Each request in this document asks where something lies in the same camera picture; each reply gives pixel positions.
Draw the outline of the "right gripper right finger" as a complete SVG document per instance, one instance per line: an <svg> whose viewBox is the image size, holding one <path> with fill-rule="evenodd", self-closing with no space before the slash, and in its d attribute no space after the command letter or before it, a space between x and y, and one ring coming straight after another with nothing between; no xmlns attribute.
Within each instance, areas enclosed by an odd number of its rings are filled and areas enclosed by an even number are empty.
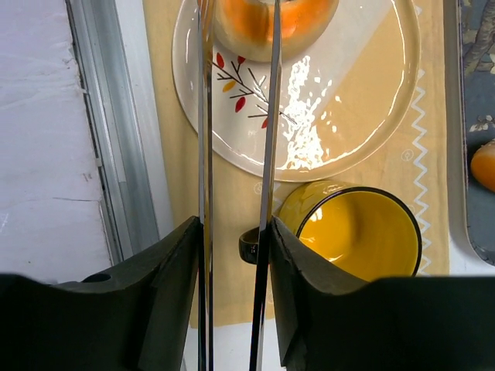
<svg viewBox="0 0 495 371"><path fill-rule="evenodd" d="M492 370L492 277L371 283L271 227L271 286L288 370Z"/></svg>

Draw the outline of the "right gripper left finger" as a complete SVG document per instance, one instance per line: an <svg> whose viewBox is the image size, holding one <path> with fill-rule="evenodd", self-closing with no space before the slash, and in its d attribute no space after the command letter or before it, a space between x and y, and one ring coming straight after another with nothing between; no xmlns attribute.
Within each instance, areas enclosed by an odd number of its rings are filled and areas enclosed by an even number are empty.
<svg viewBox="0 0 495 371"><path fill-rule="evenodd" d="M83 281L1 276L3 370L178 370L198 271L193 216Z"/></svg>

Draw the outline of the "orange glazed bagel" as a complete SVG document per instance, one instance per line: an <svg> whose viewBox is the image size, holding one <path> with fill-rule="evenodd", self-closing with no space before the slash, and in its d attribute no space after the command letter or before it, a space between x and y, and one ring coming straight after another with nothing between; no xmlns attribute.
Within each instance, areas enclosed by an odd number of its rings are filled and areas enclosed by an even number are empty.
<svg viewBox="0 0 495 371"><path fill-rule="evenodd" d="M281 1L281 49L292 58L308 49L326 30L339 2ZM275 3L273 1L216 1L214 36L224 47L248 60L271 60Z"/></svg>

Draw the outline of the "metal serving tongs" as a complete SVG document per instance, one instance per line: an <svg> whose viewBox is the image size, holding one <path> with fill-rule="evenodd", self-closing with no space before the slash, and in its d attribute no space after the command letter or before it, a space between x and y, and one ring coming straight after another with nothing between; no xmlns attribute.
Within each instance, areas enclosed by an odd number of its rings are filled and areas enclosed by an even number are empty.
<svg viewBox="0 0 495 371"><path fill-rule="evenodd" d="M200 251L199 369L213 369L213 151L212 151L212 65L213 16L215 2L199 1L197 6L198 56L198 143L199 143L199 211L203 226ZM250 370L262 369L265 330L268 258L272 219L272 196L275 178L280 83L282 76L281 2L274 3L271 70L268 99L268 126L265 135L265 159L261 193L261 216L251 330Z"/></svg>

